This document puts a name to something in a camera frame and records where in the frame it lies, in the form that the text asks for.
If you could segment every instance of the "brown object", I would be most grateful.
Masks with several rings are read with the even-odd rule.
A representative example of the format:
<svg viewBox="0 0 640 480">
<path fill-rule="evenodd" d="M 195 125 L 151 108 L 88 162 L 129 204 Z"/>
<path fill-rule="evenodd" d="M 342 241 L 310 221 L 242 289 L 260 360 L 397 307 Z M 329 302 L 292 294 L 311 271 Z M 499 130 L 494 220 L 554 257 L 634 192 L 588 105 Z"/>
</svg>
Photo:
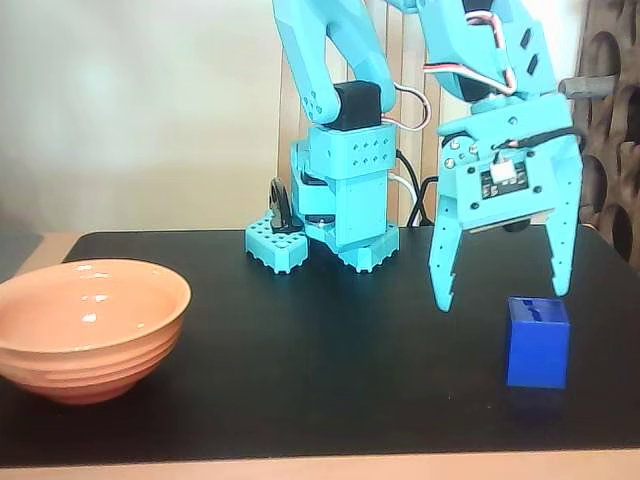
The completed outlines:
<svg viewBox="0 0 640 480">
<path fill-rule="evenodd" d="M 580 221 L 640 270 L 640 3 L 590 0 L 580 75 L 613 75 L 613 95 L 576 101 L 588 131 Z"/>
<path fill-rule="evenodd" d="M 180 275 L 133 260 L 14 277 L 0 285 L 0 374 L 61 403 L 109 400 L 172 350 L 190 298 Z"/>
</svg>

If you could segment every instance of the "black table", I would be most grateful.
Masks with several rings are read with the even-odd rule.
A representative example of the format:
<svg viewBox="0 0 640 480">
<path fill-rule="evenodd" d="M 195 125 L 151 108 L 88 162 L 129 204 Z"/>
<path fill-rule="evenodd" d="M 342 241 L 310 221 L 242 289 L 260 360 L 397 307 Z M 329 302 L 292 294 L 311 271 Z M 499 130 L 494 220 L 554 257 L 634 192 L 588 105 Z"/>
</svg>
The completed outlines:
<svg viewBox="0 0 640 480">
<path fill-rule="evenodd" d="M 640 282 L 581 229 L 569 386 L 509 390 L 506 297 L 552 296 L 545 232 L 465 237 L 453 309 L 433 302 L 430 229 L 358 275 L 313 245 L 292 275 L 243 233 L 97 233 L 68 260 L 154 261 L 193 289 L 169 358 L 125 396 L 64 407 L 0 383 L 0 465 L 640 446 Z"/>
</svg>

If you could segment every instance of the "cyan robotic arm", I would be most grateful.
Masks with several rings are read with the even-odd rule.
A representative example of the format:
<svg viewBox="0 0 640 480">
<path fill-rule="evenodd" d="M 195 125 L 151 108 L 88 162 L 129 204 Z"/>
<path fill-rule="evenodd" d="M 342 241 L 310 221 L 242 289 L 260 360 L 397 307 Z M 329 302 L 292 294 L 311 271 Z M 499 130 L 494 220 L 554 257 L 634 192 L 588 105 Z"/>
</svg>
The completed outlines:
<svg viewBox="0 0 640 480">
<path fill-rule="evenodd" d="M 464 231 L 513 226 L 537 214 L 548 215 L 553 285 L 564 295 L 582 162 L 568 103 L 555 93 L 540 23 L 521 0 L 386 1 L 419 15 L 430 62 L 425 73 L 472 104 L 470 117 L 439 128 L 444 141 L 429 258 L 438 306 L 451 307 Z M 324 242 L 358 271 L 371 271 L 398 249 L 397 229 L 386 221 L 396 127 L 380 123 L 380 114 L 395 102 L 383 52 L 361 0 L 273 0 L 273 5 L 302 106 L 316 124 L 291 149 L 292 216 L 303 223 L 307 237 Z M 327 36 L 359 80 L 379 87 L 377 114 L 374 108 L 368 123 L 351 128 L 332 123 L 346 107 L 325 65 Z M 377 103 L 378 93 L 373 98 L 369 88 L 367 95 L 366 102 L 355 102 L 355 110 Z M 306 258 L 300 250 L 306 244 L 282 234 L 271 238 L 276 230 L 265 230 L 265 221 L 247 230 L 247 249 L 274 270 L 288 272 Z M 262 237 L 252 236 L 252 229 Z M 292 253 L 285 244 L 302 246 Z"/>
<path fill-rule="evenodd" d="M 325 63 L 329 37 L 358 80 L 377 84 L 383 112 L 396 93 L 384 54 L 363 3 L 354 0 L 273 0 L 280 38 L 302 107 L 313 123 L 328 124 L 340 113 L 340 99 Z"/>
<path fill-rule="evenodd" d="M 388 0 L 420 16 L 430 64 L 472 116 L 439 128 L 438 209 L 429 269 L 449 310 L 463 231 L 546 223 L 558 295 L 570 284 L 582 161 L 539 22 L 521 0 Z"/>
</svg>

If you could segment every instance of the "orange bowl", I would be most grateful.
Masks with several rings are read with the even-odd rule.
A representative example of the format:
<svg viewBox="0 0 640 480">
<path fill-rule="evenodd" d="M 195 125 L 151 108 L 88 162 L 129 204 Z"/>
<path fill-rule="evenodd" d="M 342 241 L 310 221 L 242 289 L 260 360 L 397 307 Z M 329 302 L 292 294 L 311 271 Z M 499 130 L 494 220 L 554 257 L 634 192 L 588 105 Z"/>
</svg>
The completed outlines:
<svg viewBox="0 0 640 480">
<path fill-rule="evenodd" d="M 15 277 L 0 285 L 0 375 L 65 404 L 117 397 L 172 350 L 190 299 L 180 275 L 134 260 Z"/>
</svg>

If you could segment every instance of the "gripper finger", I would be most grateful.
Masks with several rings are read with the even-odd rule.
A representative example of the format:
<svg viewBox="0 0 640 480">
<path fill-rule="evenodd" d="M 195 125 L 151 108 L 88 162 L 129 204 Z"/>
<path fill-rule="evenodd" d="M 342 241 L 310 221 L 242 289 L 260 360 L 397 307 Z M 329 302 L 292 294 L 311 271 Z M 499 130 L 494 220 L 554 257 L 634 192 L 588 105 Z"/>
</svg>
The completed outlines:
<svg viewBox="0 0 640 480">
<path fill-rule="evenodd" d="M 453 272 L 462 227 L 458 221 L 456 201 L 450 197 L 440 197 L 438 201 L 438 215 L 431 242 L 429 256 L 429 271 L 431 283 L 438 308 L 444 312 L 451 309 L 453 300 Z"/>
</svg>

